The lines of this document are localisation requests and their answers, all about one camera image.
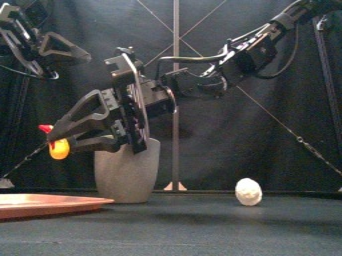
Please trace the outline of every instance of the vertical pole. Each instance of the vertical pole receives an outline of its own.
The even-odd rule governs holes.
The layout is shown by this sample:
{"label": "vertical pole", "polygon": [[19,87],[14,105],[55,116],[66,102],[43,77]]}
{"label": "vertical pole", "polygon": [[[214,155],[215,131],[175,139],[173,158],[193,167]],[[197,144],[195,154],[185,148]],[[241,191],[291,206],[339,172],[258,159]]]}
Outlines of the vertical pole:
{"label": "vertical pole", "polygon": [[[179,0],[174,0],[174,56],[179,56]],[[179,107],[173,114],[173,191],[179,190]]]}
{"label": "vertical pole", "polygon": [[325,37],[323,37],[325,32],[318,31],[317,29],[318,22],[319,22],[319,18],[315,17],[313,19],[315,40],[317,40],[321,63],[322,63],[323,79],[326,84],[331,117],[333,117],[333,122],[335,127],[338,152],[339,152],[339,156],[342,156],[342,120],[341,120],[341,113],[338,109],[337,93],[335,93],[335,87],[334,87],[333,76],[331,76],[331,68],[330,68],[330,63],[327,58],[327,50],[326,50],[326,43],[325,43]]}

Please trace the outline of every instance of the wire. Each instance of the wire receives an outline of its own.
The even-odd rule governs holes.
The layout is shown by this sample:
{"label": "wire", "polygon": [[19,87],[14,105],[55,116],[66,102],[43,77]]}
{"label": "wire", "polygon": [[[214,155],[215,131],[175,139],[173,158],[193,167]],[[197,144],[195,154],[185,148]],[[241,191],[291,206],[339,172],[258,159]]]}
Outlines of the wire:
{"label": "wire", "polygon": [[298,44],[299,44],[298,38],[299,38],[299,26],[295,25],[295,43],[294,43],[294,49],[293,49],[293,53],[291,53],[287,63],[285,64],[283,68],[277,73],[274,73],[271,75],[263,75],[261,73],[255,73],[254,74],[255,77],[258,77],[261,79],[273,79],[273,78],[278,77],[287,70],[287,68],[290,67],[290,65],[294,62],[294,57],[297,54]]}
{"label": "wire", "polygon": [[14,73],[16,73],[16,74],[19,74],[22,76],[27,76],[27,77],[31,77],[31,78],[35,78],[35,79],[39,79],[39,80],[58,80],[59,79],[59,74],[58,74],[56,71],[54,71],[54,77],[40,77],[40,76],[31,75],[31,74],[28,74],[26,72],[22,72],[22,71],[19,71],[16,69],[12,69],[12,68],[10,68],[10,67],[7,67],[4,65],[0,65],[0,68],[6,69],[7,71],[11,71],[11,72],[14,72]]}
{"label": "wire", "polygon": [[222,53],[219,55],[210,56],[210,57],[175,57],[175,56],[162,57],[159,58],[158,64],[156,64],[155,80],[159,79],[159,70],[160,70],[162,62],[170,61],[174,63],[211,63],[222,60],[226,57],[226,55],[227,55],[227,49],[226,47],[223,47]]}

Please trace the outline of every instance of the white ball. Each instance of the white ball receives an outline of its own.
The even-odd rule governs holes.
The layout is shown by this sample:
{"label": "white ball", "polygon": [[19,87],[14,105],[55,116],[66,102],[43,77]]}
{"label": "white ball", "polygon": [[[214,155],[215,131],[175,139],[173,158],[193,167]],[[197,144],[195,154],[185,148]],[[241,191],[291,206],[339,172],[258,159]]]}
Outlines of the white ball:
{"label": "white ball", "polygon": [[250,178],[239,180],[235,186],[235,196],[246,206],[254,206],[262,201],[262,188]]}

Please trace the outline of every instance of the black backdrop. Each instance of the black backdrop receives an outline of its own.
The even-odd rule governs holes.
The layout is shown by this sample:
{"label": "black backdrop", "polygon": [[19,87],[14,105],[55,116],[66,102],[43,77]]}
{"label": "black backdrop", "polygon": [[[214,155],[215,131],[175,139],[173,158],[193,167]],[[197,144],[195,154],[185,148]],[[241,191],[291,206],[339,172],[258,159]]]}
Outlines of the black backdrop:
{"label": "black backdrop", "polygon": [[[229,37],[238,37],[265,24],[291,2],[181,1],[181,36],[186,34],[181,55],[215,55]],[[173,32],[168,30],[174,22],[173,1],[59,0],[51,1],[47,7],[51,16],[43,31],[60,33],[91,53],[92,61],[60,67],[60,79],[55,82],[31,79],[28,85],[22,77],[2,70],[3,173],[44,141],[38,125],[54,124],[92,89],[110,88],[111,78],[103,60],[114,56],[116,47],[134,46],[151,77],[155,56],[164,50],[160,56],[173,55]],[[339,21],[338,14],[331,17]],[[337,91],[341,91],[339,31],[335,25],[327,35]],[[265,190],[337,191],[342,186],[341,176],[250,99],[253,97],[265,106],[341,168],[311,22],[301,26],[299,35],[294,64],[279,78],[267,81],[250,78],[221,99],[179,99],[179,175],[189,189],[231,190],[243,177],[255,179]],[[291,46],[293,33],[289,33],[278,46],[277,61],[265,72],[273,72],[278,63],[286,61]],[[2,63],[18,65],[11,57],[3,57]],[[189,67],[199,74],[209,66]],[[171,70],[171,65],[163,65],[162,72]],[[150,122],[152,137],[162,142],[156,182],[156,189],[160,189],[171,181],[173,117],[164,115]],[[94,188],[92,153],[78,153],[55,161],[46,150],[20,167],[11,179],[18,187]]]}

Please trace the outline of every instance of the orange tray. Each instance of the orange tray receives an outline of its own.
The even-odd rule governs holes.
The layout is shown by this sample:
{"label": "orange tray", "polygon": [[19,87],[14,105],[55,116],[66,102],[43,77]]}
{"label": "orange tray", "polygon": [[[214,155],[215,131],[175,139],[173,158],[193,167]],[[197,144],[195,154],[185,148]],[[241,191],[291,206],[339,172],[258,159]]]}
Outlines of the orange tray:
{"label": "orange tray", "polygon": [[112,199],[46,194],[0,195],[0,220],[98,210]]}

